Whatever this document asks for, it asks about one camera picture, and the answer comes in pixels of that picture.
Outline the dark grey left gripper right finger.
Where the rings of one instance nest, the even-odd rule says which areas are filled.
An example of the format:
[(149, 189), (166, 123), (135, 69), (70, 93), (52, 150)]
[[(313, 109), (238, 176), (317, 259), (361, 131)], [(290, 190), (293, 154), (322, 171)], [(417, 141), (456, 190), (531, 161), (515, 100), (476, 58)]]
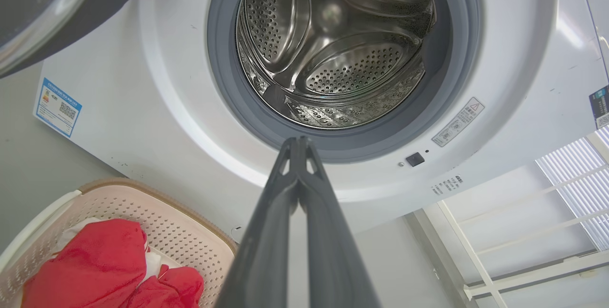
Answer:
[(313, 142), (298, 139), (299, 202), (307, 216), (312, 308), (381, 306)]

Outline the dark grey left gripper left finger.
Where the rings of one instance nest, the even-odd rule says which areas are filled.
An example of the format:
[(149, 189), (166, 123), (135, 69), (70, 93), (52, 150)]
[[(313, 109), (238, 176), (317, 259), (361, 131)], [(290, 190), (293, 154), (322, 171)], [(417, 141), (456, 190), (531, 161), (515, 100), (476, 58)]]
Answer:
[(285, 308), (290, 220), (298, 204), (296, 138), (280, 149), (246, 228), (217, 308)]

